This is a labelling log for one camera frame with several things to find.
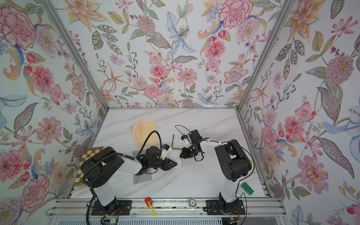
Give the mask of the yellow envelope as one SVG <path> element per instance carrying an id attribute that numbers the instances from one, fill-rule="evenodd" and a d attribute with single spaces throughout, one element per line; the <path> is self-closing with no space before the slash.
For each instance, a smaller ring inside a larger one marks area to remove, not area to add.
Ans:
<path id="1" fill-rule="evenodd" d="M 152 131 L 157 131 L 157 122 L 156 121 L 143 121 L 143 130 L 144 130 L 144 142 L 145 142 L 146 138 Z M 157 144 L 158 144 L 157 134 L 153 133 L 149 137 L 145 146 L 153 146 L 153 145 L 157 145 Z"/>

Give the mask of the grey lavender envelope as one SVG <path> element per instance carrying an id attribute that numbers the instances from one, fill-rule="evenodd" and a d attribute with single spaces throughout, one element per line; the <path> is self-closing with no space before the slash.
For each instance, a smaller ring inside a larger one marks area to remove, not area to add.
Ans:
<path id="1" fill-rule="evenodd" d="M 151 174 L 143 174 L 140 176 L 133 175 L 133 184 L 140 184 L 144 182 L 152 181 L 152 175 Z"/>

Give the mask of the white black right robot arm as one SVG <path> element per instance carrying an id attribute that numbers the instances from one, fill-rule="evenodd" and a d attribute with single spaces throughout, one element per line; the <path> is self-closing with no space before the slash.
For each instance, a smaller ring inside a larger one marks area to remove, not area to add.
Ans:
<path id="1" fill-rule="evenodd" d="M 236 203 L 240 183 L 253 173 L 250 153 L 235 139 L 227 142 L 215 141 L 201 137 L 197 130 L 182 135 L 181 142 L 184 144 L 180 154 L 182 159 L 195 159 L 198 154 L 203 157 L 205 153 L 215 152 L 226 178 L 219 200 L 224 205 Z"/>

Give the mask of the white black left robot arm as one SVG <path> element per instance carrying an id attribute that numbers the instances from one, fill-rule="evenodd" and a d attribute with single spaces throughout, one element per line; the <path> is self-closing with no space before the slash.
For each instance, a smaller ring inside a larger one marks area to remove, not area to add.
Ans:
<path id="1" fill-rule="evenodd" d="M 82 182 L 101 206 L 110 206 L 116 200 L 109 183 L 115 172 L 122 171 L 141 176 L 151 168 L 168 171 L 177 166 L 175 161 L 167 157 L 170 150 L 171 147 L 167 144 L 161 148 L 152 146 L 144 154 L 140 151 L 136 157 L 131 157 L 107 147 L 82 163 Z"/>

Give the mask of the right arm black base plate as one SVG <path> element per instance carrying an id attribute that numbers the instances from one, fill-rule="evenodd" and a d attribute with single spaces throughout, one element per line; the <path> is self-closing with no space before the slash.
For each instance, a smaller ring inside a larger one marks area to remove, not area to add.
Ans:
<path id="1" fill-rule="evenodd" d="M 237 199 L 231 203 L 222 202 L 219 199 L 206 200 L 203 210 L 207 215 L 245 215 L 243 201 Z"/>

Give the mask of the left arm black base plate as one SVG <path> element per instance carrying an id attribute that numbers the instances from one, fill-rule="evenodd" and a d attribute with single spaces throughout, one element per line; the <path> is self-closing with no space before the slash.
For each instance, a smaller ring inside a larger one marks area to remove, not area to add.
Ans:
<path id="1" fill-rule="evenodd" d="M 96 200 L 94 208 L 91 211 L 92 216 L 129 216 L 131 210 L 131 200 L 114 200 L 107 206 L 103 206 L 100 201 Z"/>

